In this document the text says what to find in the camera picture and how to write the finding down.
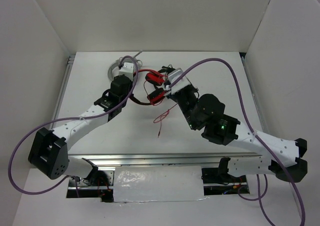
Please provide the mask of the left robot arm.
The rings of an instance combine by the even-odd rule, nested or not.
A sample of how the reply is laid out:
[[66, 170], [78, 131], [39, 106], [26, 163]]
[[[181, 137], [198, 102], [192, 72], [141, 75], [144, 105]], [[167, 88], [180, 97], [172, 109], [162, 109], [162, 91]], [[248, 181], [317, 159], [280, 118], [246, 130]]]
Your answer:
[[28, 161], [51, 180], [62, 175], [80, 177], [86, 185], [98, 181], [98, 167], [85, 158], [69, 156], [69, 150], [94, 129], [108, 123], [121, 113], [132, 92], [133, 82], [125, 75], [117, 76], [102, 97], [78, 119], [48, 130], [39, 129]]

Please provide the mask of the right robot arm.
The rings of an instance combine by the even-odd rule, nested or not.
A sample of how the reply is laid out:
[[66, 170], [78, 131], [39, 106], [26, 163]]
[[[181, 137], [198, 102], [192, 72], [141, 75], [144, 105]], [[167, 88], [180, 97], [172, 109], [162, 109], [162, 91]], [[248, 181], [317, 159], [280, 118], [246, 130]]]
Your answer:
[[211, 143], [237, 147], [257, 156], [249, 158], [220, 159], [217, 175], [223, 182], [243, 175], [274, 175], [288, 182], [289, 176], [300, 182], [308, 172], [308, 163], [302, 159], [307, 151], [307, 141], [284, 140], [261, 131], [251, 131], [240, 120], [224, 114], [225, 105], [214, 95], [196, 96], [197, 90], [191, 84], [173, 87], [169, 98], [178, 104], [189, 127], [202, 130], [201, 136]]

